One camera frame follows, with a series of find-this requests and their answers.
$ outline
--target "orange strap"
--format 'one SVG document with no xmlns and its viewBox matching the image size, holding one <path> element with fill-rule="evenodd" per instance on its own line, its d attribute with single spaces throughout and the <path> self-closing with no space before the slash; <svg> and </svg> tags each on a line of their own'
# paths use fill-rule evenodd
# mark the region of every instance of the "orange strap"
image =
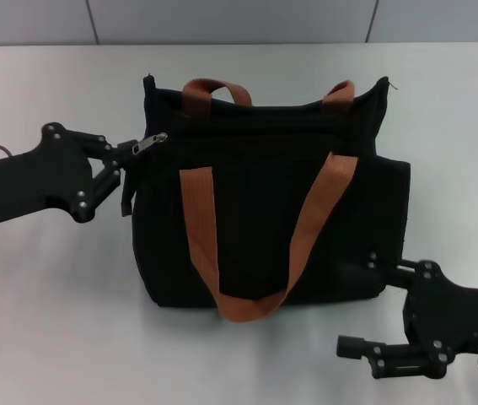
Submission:
<svg viewBox="0 0 478 405">
<path fill-rule="evenodd" d="M 188 82 L 182 90 L 182 111 L 187 116 L 209 118 L 211 116 L 212 92 L 222 87 L 229 90 L 235 104 L 252 106 L 250 93 L 244 87 L 211 78 L 196 78 Z"/>
<path fill-rule="evenodd" d="M 181 170 L 180 187 L 191 261 L 210 289 L 223 317 L 235 322 L 268 316 L 286 299 L 302 275 L 309 254 L 334 206 L 349 186 L 357 158 L 329 154 L 306 196 L 289 246 L 287 288 L 260 300 L 220 292 L 212 168 Z"/>
<path fill-rule="evenodd" d="M 346 80 L 337 84 L 329 94 L 323 98 L 321 108 L 323 111 L 347 113 L 355 99 L 355 84 Z"/>
</svg>

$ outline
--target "white table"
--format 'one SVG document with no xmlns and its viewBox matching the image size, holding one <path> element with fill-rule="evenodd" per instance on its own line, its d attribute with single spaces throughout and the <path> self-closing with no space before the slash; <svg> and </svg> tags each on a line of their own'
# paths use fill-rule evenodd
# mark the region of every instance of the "white table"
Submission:
<svg viewBox="0 0 478 405">
<path fill-rule="evenodd" d="M 28 151 L 48 121 L 140 138 L 147 73 L 174 89 L 223 78 L 257 105 L 318 100 L 346 78 L 361 94 L 388 75 L 399 90 L 378 148 L 412 163 L 405 257 L 478 288 L 478 44 L 0 48 L 0 143 Z M 338 334 L 406 342 L 401 290 L 244 325 L 158 308 L 119 194 L 86 225 L 58 210 L 0 225 L 0 405 L 478 403 L 474 355 L 440 381 L 375 381 L 336 357 Z"/>
</svg>

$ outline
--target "zipper pull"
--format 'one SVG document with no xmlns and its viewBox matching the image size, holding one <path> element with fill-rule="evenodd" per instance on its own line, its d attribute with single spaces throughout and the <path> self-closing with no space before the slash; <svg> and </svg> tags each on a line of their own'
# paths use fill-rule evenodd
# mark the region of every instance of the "zipper pull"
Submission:
<svg viewBox="0 0 478 405">
<path fill-rule="evenodd" d="M 152 137 L 143 139 L 142 141 L 139 141 L 134 146 L 132 146 L 132 154 L 136 156 L 140 154 L 143 150 L 153 146 L 155 143 L 162 143 L 167 138 L 168 138 L 168 134 L 165 132 L 161 132 L 158 135 L 152 135 Z"/>
</svg>

